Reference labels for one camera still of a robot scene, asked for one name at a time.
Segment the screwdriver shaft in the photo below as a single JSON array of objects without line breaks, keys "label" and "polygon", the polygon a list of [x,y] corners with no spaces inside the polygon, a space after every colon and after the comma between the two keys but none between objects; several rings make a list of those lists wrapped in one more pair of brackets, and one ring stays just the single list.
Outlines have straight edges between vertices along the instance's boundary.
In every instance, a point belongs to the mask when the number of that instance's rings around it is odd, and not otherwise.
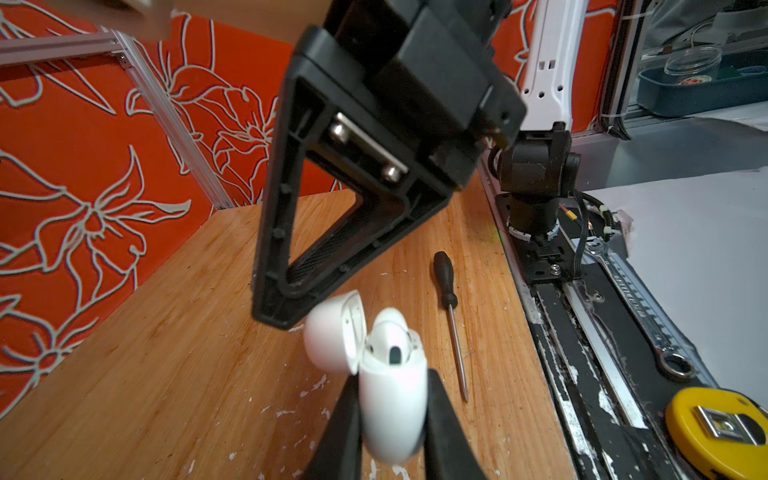
[{"label": "screwdriver shaft", "polygon": [[467,395],[467,379],[464,375],[464,362],[462,361],[462,348],[458,344],[458,333],[456,332],[456,318],[453,315],[453,307],[448,306],[448,315],[451,319],[451,340],[453,341],[453,356],[456,359],[456,369],[458,370],[458,382],[462,391],[462,399],[469,401]]}]

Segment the screwdriver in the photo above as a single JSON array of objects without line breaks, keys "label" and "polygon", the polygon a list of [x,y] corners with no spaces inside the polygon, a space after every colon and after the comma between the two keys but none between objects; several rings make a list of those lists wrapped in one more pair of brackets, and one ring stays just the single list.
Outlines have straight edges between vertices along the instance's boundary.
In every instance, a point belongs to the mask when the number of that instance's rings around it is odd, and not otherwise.
[{"label": "screwdriver", "polygon": [[469,401],[467,396],[467,380],[464,376],[464,363],[462,361],[462,349],[458,344],[458,334],[456,333],[456,318],[453,315],[453,309],[458,305],[458,297],[453,293],[453,264],[445,252],[435,253],[435,259],[432,267],[435,269],[435,278],[440,285],[440,303],[442,307],[448,310],[451,339],[453,340],[453,356],[456,359],[456,369],[458,370],[458,382],[462,390],[462,398],[465,402]]}]

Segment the dark green tray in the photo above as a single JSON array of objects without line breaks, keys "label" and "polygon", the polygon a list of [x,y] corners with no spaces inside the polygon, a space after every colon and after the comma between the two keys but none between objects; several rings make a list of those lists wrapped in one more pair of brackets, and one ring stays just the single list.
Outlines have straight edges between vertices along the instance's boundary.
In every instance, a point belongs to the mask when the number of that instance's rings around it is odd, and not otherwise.
[{"label": "dark green tray", "polygon": [[[768,51],[754,50],[724,55],[720,69],[754,65],[768,66]],[[702,111],[768,101],[768,71],[694,85],[662,83],[663,68],[642,71],[639,77],[637,103],[661,117],[684,117]]]}]

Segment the black screwdriver handle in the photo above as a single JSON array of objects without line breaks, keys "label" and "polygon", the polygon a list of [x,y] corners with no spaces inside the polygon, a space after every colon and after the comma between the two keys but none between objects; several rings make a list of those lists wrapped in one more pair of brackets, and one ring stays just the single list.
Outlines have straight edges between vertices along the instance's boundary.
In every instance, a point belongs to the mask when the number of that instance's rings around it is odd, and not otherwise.
[{"label": "black screwdriver handle", "polygon": [[442,308],[448,309],[449,306],[456,308],[458,305],[458,298],[453,293],[453,264],[451,259],[445,252],[435,253],[435,261],[433,263],[435,269],[435,278],[438,285],[440,285],[440,302]]}]

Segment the case lid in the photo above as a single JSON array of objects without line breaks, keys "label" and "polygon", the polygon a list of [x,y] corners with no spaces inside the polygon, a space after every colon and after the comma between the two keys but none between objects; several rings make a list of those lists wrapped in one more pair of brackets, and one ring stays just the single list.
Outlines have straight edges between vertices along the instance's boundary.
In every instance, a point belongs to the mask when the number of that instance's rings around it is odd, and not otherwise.
[{"label": "case lid", "polygon": [[304,348],[312,363],[329,373],[356,375],[368,336],[357,290],[318,303],[304,323]]}]

